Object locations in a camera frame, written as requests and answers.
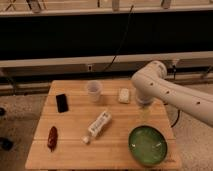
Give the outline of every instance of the floor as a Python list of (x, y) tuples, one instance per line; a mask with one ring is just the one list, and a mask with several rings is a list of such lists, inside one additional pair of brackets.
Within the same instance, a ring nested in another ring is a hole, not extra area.
[[(189, 87), (213, 94), (213, 84)], [(46, 94), (0, 97), (0, 106), (7, 111), (4, 117), (0, 117), (0, 136), (14, 141), (11, 151), (0, 149), (0, 170), (26, 171), (24, 165), (45, 98)], [(172, 123), (177, 116), (177, 109), (170, 105), (166, 109)], [(173, 131), (183, 162), (181, 170), (213, 170), (211, 127), (181, 112)]]

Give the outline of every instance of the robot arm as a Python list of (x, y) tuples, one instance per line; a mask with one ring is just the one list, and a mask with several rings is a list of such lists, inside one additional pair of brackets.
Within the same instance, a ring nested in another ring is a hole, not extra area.
[(138, 103), (149, 105), (156, 97), (213, 127), (213, 95), (170, 83), (164, 80), (166, 75), (166, 67), (159, 61), (137, 71), (132, 83)]

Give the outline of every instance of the black smartphone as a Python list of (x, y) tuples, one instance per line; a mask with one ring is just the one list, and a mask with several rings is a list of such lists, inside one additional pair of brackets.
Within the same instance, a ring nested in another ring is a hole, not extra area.
[(67, 98), (65, 94), (59, 94), (56, 96), (56, 102), (58, 107), (58, 112), (66, 112), (68, 111), (68, 104), (67, 104)]

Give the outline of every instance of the cup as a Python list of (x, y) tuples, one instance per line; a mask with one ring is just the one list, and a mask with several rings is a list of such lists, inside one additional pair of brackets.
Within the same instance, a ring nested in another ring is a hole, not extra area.
[(85, 88), (92, 102), (99, 101), (102, 91), (102, 84), (100, 81), (97, 80), (88, 81)]

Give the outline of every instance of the wooden tabletop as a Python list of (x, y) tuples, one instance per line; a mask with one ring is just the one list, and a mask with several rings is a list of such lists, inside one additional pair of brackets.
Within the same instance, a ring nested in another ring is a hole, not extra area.
[[(181, 167), (175, 138), (161, 101), (156, 99), (144, 114), (135, 102), (131, 81), (114, 79), (101, 80), (101, 100), (93, 103), (85, 92), (86, 82), (53, 81), (27, 158), (27, 169), (143, 169), (128, 149), (129, 133), (143, 124), (157, 128), (168, 143), (166, 159), (154, 168)], [(131, 90), (130, 104), (117, 101), (118, 90), (122, 87)], [(59, 114), (55, 96), (62, 93), (67, 96), (69, 111)], [(112, 115), (112, 122), (97, 139), (85, 145), (81, 138), (106, 109)], [(55, 151), (50, 152), (47, 139), (52, 126), (58, 129), (58, 144)]]

